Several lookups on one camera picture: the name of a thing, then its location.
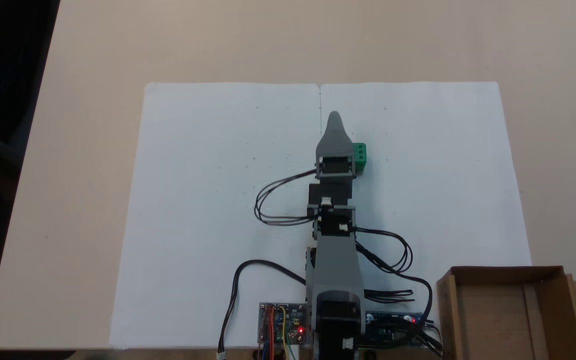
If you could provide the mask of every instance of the blue wire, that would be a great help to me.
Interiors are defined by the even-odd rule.
[[[261,360],[266,360],[266,346],[268,345],[268,342],[264,342],[263,343],[263,353],[261,353]]]

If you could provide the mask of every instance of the white connector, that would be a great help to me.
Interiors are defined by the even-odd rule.
[[[354,347],[354,338],[349,337],[347,339],[342,339],[341,341],[341,349],[350,349],[353,350]]]

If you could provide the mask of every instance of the yellow wire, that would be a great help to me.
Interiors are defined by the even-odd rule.
[[[283,355],[286,356],[286,360],[288,359],[288,346],[286,346],[286,335],[288,335],[286,333],[286,309],[283,306],[279,306],[279,309],[281,309],[281,311],[283,312],[283,330],[281,331],[281,340],[283,341]]]

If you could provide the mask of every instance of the red wire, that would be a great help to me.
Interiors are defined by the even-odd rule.
[[[268,358],[272,360],[275,358],[275,306],[272,306],[272,309],[270,309],[270,319],[268,319],[268,326],[270,326],[270,351],[268,351]]]

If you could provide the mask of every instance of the green wire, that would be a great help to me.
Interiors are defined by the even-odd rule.
[[[296,360],[296,359],[295,359],[295,354],[293,353],[293,347],[290,346],[290,345],[291,345],[291,344],[290,344],[290,336],[286,336],[286,333],[285,333],[285,332],[283,333],[283,336],[284,336],[285,339],[286,339],[286,343],[288,343],[288,351],[290,351],[290,356],[292,356],[292,360]]]

